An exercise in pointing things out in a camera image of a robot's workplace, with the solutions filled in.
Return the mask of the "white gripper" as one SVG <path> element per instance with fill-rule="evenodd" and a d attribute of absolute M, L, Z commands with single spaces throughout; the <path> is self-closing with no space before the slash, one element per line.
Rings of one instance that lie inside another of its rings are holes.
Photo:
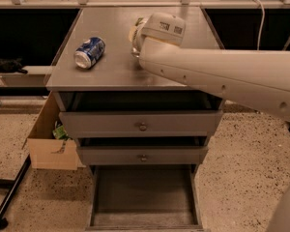
<path fill-rule="evenodd" d="M 138 58 L 144 44 L 146 35 L 144 33 L 144 25 L 132 26 L 129 31 L 129 41 L 132 44 L 131 54 Z"/>

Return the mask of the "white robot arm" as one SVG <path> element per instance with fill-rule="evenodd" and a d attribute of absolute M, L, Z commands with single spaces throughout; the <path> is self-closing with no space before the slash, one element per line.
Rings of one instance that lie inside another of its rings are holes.
<path fill-rule="evenodd" d="M 149 73 L 236 102 L 290 125 L 290 51 L 182 48 L 186 22 L 154 13 L 129 39 Z"/>

